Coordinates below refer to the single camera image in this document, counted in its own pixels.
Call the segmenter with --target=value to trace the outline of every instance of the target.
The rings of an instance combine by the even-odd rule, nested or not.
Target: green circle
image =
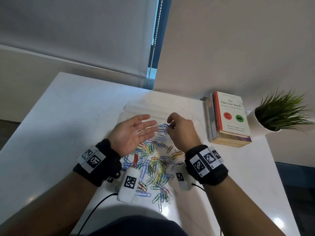
[[[235,118],[239,122],[244,122],[244,118],[241,115],[236,115]]]

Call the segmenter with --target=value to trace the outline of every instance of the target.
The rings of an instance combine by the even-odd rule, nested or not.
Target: black wristband
[[[215,167],[214,169],[211,169],[210,167],[207,167],[209,170],[209,173],[206,174],[203,177],[200,177],[196,169],[193,167],[193,165],[190,162],[190,159],[193,158],[195,155],[197,155],[200,151],[208,148],[206,145],[200,145],[196,146],[192,149],[190,149],[186,154],[186,169],[188,174],[190,174],[192,177],[194,177],[195,180],[199,181],[200,184],[208,184],[208,185],[218,185],[224,179],[228,176],[228,169],[223,165],[220,164],[219,166]]]
[[[108,139],[97,143],[96,147],[106,158],[91,173],[83,169],[80,164],[77,164],[73,171],[83,176],[93,185],[100,187],[108,177],[116,178],[116,175],[120,174],[122,167],[120,155],[111,148],[111,143]]]

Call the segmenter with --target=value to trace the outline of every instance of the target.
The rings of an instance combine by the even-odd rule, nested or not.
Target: wrist strap
[[[187,172],[200,184],[218,185],[228,176],[229,171],[214,147],[192,148],[186,153],[185,163]]]
[[[73,171],[83,176],[93,185],[100,187],[108,177],[116,178],[116,175],[120,174],[122,167],[120,156],[111,148],[108,139],[104,139],[97,143],[95,147],[97,148],[96,151],[89,156],[82,166],[78,163],[73,168]],[[103,155],[103,158],[101,159],[101,162],[98,163],[97,161],[100,160],[100,155]]]

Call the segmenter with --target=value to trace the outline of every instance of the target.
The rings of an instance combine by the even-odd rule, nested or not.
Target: stack of books
[[[241,97],[216,91],[205,104],[209,142],[232,147],[252,142]]]

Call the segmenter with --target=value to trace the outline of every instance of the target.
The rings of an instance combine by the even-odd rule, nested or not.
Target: green plant leaves
[[[292,129],[303,131],[297,125],[315,124],[309,121],[306,115],[306,106],[301,105],[304,95],[294,96],[294,92],[271,92],[262,99],[259,107],[255,109],[255,116],[262,126],[271,130]]]

